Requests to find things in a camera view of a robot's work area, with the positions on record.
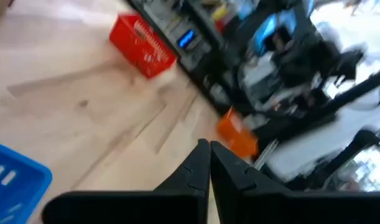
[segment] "blue basket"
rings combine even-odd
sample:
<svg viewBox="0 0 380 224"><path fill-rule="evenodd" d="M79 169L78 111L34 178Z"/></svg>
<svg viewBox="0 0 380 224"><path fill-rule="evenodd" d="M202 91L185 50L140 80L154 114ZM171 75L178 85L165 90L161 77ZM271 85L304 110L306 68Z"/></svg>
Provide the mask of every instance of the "blue basket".
<svg viewBox="0 0 380 224"><path fill-rule="evenodd" d="M0 223L25 223L51 181L48 168L0 145Z"/></svg>

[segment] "plastic basket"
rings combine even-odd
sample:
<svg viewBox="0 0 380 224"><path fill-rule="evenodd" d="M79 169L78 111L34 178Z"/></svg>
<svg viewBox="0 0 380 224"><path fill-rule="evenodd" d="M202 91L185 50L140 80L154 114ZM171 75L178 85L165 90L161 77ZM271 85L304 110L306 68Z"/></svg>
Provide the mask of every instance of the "plastic basket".
<svg viewBox="0 0 380 224"><path fill-rule="evenodd" d="M174 53L138 15L119 15L109 39L146 78L155 77L176 60Z"/></svg>
<svg viewBox="0 0 380 224"><path fill-rule="evenodd" d="M51 181L48 168L0 145L0 223L25 223Z"/></svg>
<svg viewBox="0 0 380 224"><path fill-rule="evenodd" d="M238 157L247 158L259 155L257 137L245 127L234 108L231 107L220 119L217 132Z"/></svg>

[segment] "yellow object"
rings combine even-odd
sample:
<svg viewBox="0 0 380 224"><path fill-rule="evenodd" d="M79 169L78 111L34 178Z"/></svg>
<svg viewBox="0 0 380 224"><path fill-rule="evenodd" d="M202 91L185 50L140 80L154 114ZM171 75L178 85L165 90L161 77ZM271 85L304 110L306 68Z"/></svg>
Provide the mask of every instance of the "yellow object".
<svg viewBox="0 0 380 224"><path fill-rule="evenodd" d="M221 18L223 18L227 13L229 12L227 6L225 4L221 5L215 11L212 13L212 19L214 21L219 21Z"/></svg>

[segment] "light wood floor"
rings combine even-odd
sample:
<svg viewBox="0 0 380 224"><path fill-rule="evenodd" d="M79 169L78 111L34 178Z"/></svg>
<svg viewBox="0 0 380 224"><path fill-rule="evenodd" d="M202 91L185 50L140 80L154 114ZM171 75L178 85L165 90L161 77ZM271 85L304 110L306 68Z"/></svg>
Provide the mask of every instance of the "light wood floor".
<svg viewBox="0 0 380 224"><path fill-rule="evenodd" d="M107 41L122 10L17 0L0 18L0 143L53 172L31 222L69 190L151 190L198 138L218 139L217 115L179 69L148 82Z"/></svg>

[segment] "orange object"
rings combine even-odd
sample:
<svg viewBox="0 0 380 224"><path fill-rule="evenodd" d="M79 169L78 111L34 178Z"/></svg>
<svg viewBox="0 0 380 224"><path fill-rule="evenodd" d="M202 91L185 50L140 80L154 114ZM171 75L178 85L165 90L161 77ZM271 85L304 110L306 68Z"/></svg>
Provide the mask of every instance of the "orange object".
<svg viewBox="0 0 380 224"><path fill-rule="evenodd" d="M176 60L152 27L135 14L119 15L109 39L147 78L168 69Z"/></svg>
<svg viewBox="0 0 380 224"><path fill-rule="evenodd" d="M245 158L259 154L257 137L244 126L239 114L233 108L220 119L217 132L237 156Z"/></svg>

